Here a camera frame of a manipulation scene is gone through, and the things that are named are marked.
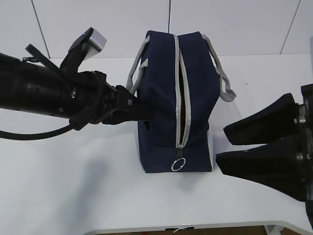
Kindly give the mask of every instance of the black cable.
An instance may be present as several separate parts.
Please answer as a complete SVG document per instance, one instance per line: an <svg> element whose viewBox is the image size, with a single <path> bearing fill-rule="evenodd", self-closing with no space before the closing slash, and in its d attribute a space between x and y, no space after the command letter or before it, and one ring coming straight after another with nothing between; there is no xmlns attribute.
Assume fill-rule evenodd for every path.
<svg viewBox="0 0 313 235"><path fill-rule="evenodd" d="M54 136L58 136L72 129L73 127L71 125L68 125L55 131L49 131L49 132L44 132L44 133L39 133L39 134L16 134L16 133L11 133L11 132L0 131L0 138L8 139L8 140L15 140L15 141L35 141L35 140L43 140L43 139L48 139Z"/></svg>
<svg viewBox="0 0 313 235"><path fill-rule="evenodd" d="M93 75L95 75L96 80L98 82L99 88L96 96L95 102L91 106L87 106L82 111L89 112L90 114L96 114L96 109L100 104L101 98L102 98L102 93L104 90L105 84L102 83L100 76L96 73L93 72ZM0 138L3 139L8 139L8 140L15 140L15 141L35 141L35 140L43 140L43 139L48 139L54 136L58 136L61 134L64 134L70 130L76 129L76 127L79 127L80 130L83 128L88 122L92 121L94 117L91 118L91 120L87 120L88 122L85 123L86 121L84 118L89 116L83 115L83 119L79 119L78 122L70 121L70 125L67 125L65 127L62 127L60 129L54 130L54 131L49 131L49 132L44 132L44 133L38 133L38 134L16 134L16 133L11 133L11 132L5 132L5 131L0 131Z"/></svg>

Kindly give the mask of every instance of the bag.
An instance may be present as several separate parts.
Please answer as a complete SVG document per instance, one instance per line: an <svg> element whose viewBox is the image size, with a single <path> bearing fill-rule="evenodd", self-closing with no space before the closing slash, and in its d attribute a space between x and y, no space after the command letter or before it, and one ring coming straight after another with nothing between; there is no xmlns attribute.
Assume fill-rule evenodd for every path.
<svg viewBox="0 0 313 235"><path fill-rule="evenodd" d="M208 119L219 96L231 102L236 95L205 35L148 31L126 88L155 110L153 120L138 122L140 161L147 173L212 171Z"/></svg>

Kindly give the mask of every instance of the zipper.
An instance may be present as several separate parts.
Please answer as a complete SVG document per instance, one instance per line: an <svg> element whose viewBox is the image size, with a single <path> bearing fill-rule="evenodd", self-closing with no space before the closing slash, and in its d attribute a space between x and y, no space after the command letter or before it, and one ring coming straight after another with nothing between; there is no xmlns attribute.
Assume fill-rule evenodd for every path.
<svg viewBox="0 0 313 235"><path fill-rule="evenodd" d="M191 126L191 105L189 86L187 79L187 72L185 63L182 57L181 50L179 49L178 37L174 35L175 39L175 90L176 90L176 149L177 160L186 159L183 157L183 148L186 146Z"/></svg>

